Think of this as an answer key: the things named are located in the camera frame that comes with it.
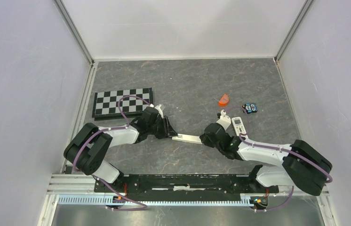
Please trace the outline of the white long remote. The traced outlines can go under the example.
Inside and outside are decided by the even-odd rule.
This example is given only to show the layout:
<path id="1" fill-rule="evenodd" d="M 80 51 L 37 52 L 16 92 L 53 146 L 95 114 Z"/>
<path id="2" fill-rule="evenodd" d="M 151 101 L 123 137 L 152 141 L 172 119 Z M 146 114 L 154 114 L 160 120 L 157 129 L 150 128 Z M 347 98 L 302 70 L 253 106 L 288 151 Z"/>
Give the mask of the white long remote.
<path id="1" fill-rule="evenodd" d="M 177 136 L 172 137 L 172 140 L 193 144 L 202 144 L 202 141 L 199 136 L 192 136 L 186 134 L 178 134 Z"/>

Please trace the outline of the beige remote control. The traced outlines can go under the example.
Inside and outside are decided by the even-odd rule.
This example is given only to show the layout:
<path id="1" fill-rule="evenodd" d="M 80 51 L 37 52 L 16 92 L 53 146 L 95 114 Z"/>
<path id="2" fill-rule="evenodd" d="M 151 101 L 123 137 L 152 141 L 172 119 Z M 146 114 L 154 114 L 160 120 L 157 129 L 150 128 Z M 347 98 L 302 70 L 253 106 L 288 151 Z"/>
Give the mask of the beige remote control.
<path id="1" fill-rule="evenodd" d="M 243 138 L 248 138 L 246 128 L 241 117 L 231 118 L 232 126 L 237 136 L 241 135 Z"/>

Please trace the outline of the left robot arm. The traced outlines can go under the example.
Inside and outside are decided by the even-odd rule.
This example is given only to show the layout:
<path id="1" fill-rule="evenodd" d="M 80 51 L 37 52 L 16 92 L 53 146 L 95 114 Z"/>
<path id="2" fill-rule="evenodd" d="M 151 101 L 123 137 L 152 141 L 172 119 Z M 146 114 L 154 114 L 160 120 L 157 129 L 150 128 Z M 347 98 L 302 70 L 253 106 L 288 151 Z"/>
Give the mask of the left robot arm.
<path id="1" fill-rule="evenodd" d="M 178 135 L 163 114 L 160 105 L 146 107 L 141 116 L 122 127 L 98 127 L 93 123 L 85 124 L 64 150 L 64 158 L 75 169 L 85 175 L 92 175 L 104 180 L 113 192 L 120 191 L 124 179 L 112 164 L 105 161 L 109 148 L 120 145 L 137 144 L 149 135 L 157 139 L 173 138 Z"/>

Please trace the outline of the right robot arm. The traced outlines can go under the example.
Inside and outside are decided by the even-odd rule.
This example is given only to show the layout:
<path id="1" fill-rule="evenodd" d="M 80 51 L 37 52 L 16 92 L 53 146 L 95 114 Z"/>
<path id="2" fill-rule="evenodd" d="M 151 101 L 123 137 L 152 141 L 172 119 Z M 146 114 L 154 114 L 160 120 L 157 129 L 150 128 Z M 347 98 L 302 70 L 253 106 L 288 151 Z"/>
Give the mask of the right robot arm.
<path id="1" fill-rule="evenodd" d="M 199 138 L 228 159 L 258 162 L 247 180 L 253 192 L 271 186 L 295 186 L 318 196 L 324 185 L 333 181 L 330 161 L 303 140 L 286 145 L 256 142 L 242 134 L 229 135 L 219 123 L 209 124 Z"/>

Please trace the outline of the orange semicircular piece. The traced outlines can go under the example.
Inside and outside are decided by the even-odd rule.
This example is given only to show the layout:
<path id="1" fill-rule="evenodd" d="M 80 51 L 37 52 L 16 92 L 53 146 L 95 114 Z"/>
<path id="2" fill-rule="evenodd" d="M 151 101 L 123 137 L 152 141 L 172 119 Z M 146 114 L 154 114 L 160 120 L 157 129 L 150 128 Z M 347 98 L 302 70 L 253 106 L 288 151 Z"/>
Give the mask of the orange semicircular piece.
<path id="1" fill-rule="evenodd" d="M 227 106 L 228 105 L 228 102 L 229 102 L 229 96 L 227 95 L 227 94 L 224 94 L 221 98 L 220 98 L 220 100 L 218 101 L 218 105 L 220 106 L 220 107 L 225 107 L 225 106 Z"/>

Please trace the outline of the blue owl toy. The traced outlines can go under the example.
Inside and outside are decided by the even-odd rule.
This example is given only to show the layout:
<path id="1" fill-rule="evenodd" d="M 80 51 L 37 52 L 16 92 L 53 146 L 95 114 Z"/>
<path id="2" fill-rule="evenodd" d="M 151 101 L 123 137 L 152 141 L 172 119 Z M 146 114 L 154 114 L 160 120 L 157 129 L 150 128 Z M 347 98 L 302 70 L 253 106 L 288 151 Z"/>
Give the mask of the blue owl toy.
<path id="1" fill-rule="evenodd" d="M 251 113 L 257 112 L 257 107 L 256 107 L 255 103 L 245 103 L 242 107 L 243 107 L 246 114 L 251 114 Z"/>

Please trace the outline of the black white checkerboard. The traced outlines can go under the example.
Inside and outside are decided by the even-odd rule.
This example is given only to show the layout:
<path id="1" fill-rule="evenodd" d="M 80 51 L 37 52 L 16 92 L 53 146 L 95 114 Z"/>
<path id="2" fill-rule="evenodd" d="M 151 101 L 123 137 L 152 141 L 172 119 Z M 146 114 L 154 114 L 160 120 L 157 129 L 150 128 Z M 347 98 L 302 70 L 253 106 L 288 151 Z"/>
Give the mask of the black white checkerboard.
<path id="1" fill-rule="evenodd" d="M 122 113 L 128 117 L 138 117 L 143 110 L 153 104 L 153 89 L 125 89 L 116 91 L 96 92 L 93 101 L 92 118 L 95 121 L 121 119 L 123 116 L 118 108 L 121 100 Z"/>

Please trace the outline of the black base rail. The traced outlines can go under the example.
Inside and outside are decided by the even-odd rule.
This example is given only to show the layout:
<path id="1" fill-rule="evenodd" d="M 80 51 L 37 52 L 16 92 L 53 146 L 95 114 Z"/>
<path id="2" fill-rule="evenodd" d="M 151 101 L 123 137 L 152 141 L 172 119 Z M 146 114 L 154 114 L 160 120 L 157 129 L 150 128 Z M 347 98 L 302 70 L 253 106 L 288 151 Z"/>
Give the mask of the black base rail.
<path id="1" fill-rule="evenodd" d="M 238 201 L 241 194 L 279 192 L 265 188 L 247 174 L 128 174 L 112 184 L 134 201 Z"/>

